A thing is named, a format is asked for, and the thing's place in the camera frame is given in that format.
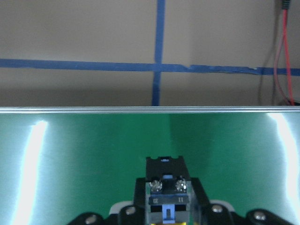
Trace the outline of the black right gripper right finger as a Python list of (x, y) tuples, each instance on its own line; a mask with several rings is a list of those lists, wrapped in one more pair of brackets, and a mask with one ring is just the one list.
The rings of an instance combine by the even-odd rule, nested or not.
[(290, 225), (291, 222), (265, 209), (253, 209), (245, 216), (238, 215), (232, 205), (209, 200), (198, 178), (191, 179), (193, 190), (191, 206), (196, 225)]

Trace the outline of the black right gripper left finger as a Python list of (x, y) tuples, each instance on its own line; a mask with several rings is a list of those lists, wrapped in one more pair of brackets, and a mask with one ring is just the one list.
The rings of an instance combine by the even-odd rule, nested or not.
[(107, 218), (95, 212), (85, 212), (69, 222), (70, 225), (144, 225), (145, 216), (145, 179), (138, 178), (135, 181), (133, 202), (118, 203), (113, 205)]

